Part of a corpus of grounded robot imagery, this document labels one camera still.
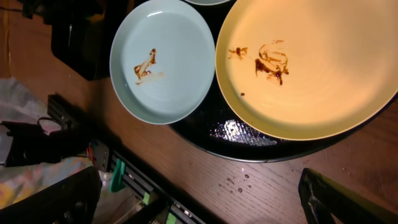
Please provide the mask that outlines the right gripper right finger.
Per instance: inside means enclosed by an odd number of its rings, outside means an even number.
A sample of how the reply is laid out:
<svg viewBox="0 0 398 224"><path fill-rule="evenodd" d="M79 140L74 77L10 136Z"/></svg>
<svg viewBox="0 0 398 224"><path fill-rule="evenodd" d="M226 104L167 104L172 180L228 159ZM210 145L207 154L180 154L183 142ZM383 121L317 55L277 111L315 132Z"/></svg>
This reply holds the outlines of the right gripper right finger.
<svg viewBox="0 0 398 224"><path fill-rule="evenodd" d="M397 223L397 214L358 195L321 173L304 168L298 193L307 222Z"/></svg>

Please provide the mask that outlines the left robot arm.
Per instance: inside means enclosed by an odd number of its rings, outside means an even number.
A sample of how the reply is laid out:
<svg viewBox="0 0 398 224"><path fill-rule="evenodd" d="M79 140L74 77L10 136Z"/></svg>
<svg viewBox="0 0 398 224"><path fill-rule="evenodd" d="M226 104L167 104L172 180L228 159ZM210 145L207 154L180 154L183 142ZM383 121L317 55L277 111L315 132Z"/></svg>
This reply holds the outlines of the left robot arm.
<svg viewBox="0 0 398 224"><path fill-rule="evenodd" d="M39 124L1 122L1 166L17 167L58 163L82 153L92 135L88 131L61 129L46 134Z"/></svg>

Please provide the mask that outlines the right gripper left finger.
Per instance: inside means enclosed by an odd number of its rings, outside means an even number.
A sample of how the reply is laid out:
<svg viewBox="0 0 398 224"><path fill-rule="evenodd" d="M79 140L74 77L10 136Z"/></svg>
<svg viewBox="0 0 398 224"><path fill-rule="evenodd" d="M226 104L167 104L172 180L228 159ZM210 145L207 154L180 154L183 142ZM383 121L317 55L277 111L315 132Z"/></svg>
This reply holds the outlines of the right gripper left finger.
<svg viewBox="0 0 398 224"><path fill-rule="evenodd" d="M1 223L91 223L102 181L87 167L20 202L1 209Z"/></svg>

